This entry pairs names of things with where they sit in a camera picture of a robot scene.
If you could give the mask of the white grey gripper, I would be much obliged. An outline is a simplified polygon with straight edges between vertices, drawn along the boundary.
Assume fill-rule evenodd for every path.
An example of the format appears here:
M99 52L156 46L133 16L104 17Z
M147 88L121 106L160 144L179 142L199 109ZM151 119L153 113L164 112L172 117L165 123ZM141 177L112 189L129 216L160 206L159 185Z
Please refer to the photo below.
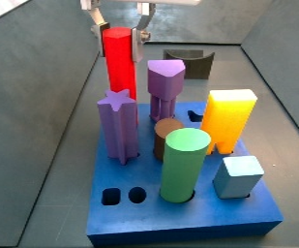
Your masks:
M143 59L143 45L149 40L149 32L147 27L149 25L151 18L155 13L153 4L172 4L195 6L201 0L108 0L113 2L135 2L137 4L137 12L140 14L140 20L137 25L131 30L132 38L132 60L140 62ZM104 20L99 7L103 0L79 0L80 8L89 10L89 16L93 19L95 25L92 26L92 32L95 33L99 41L100 56L105 56L103 33L109 29L109 23Z

